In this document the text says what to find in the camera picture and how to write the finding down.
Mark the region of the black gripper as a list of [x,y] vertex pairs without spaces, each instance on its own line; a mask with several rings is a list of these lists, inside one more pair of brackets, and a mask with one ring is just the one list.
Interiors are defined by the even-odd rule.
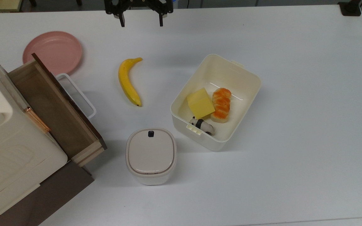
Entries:
[[159,24],[163,27],[163,17],[165,14],[173,13],[172,0],[105,0],[105,11],[107,14],[119,16],[120,24],[125,27],[123,13],[130,7],[147,7],[159,14]]

